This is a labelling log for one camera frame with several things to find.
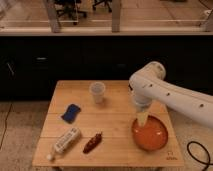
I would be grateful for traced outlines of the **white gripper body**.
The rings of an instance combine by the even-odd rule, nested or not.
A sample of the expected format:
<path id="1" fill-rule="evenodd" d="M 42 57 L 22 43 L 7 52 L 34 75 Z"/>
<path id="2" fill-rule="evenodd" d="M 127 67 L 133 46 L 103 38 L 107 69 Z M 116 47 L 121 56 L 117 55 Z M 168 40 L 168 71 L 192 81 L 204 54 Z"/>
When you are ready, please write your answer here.
<path id="1" fill-rule="evenodd" d="M 146 111 L 152 104 L 152 99 L 132 93 L 132 102 L 137 112 Z"/>

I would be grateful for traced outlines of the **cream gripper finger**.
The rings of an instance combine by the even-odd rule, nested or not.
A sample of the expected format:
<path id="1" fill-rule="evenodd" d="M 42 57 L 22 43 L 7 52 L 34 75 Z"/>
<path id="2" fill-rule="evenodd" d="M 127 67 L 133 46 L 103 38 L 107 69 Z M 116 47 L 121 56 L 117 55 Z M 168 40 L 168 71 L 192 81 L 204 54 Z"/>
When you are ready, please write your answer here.
<path id="1" fill-rule="evenodd" d="M 146 124 L 147 119 L 148 119 L 147 112 L 138 112 L 137 113 L 137 122 L 140 127 L 143 127 Z"/>

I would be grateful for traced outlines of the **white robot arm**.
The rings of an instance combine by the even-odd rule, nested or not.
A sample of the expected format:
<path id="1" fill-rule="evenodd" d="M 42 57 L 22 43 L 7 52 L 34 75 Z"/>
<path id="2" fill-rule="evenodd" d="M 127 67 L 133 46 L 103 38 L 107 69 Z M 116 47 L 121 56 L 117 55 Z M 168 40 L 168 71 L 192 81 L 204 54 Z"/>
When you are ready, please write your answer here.
<path id="1" fill-rule="evenodd" d="M 213 96 L 167 83 L 164 66 L 152 61 L 134 72 L 129 79 L 132 98 L 140 106 L 149 106 L 153 100 L 213 128 Z"/>

